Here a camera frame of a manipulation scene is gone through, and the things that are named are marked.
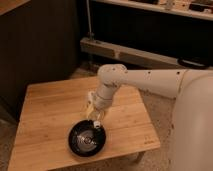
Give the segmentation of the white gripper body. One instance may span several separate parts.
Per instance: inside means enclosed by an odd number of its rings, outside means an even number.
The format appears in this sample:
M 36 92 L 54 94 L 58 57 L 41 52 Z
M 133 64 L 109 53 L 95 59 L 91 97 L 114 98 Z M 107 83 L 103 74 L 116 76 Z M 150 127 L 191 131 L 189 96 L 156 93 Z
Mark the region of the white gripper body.
M 112 93 L 108 90 L 92 91 L 92 103 L 97 110 L 105 110 L 112 105 Z

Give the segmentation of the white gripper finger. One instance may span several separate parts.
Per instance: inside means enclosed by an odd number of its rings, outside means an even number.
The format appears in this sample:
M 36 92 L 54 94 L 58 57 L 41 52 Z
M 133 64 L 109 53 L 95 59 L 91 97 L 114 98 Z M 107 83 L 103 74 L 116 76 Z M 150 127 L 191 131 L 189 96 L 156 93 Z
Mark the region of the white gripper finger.
M 102 110 L 102 111 L 100 112 L 99 120 L 103 120 L 103 119 L 105 118 L 105 116 L 107 115 L 107 113 L 108 113 L 108 109 Z
M 87 94 L 86 117 L 90 118 L 93 115 L 94 111 L 94 92 L 89 91 Z

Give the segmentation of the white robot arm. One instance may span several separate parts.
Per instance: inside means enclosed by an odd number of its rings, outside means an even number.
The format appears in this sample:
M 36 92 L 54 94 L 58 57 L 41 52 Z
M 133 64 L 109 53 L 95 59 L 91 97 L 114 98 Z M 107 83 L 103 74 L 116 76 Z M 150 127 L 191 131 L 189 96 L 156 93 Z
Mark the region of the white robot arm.
M 99 86 L 88 94 L 89 118 L 104 114 L 123 85 L 172 98 L 170 171 L 213 171 L 213 70 L 129 70 L 105 64 L 97 76 Z

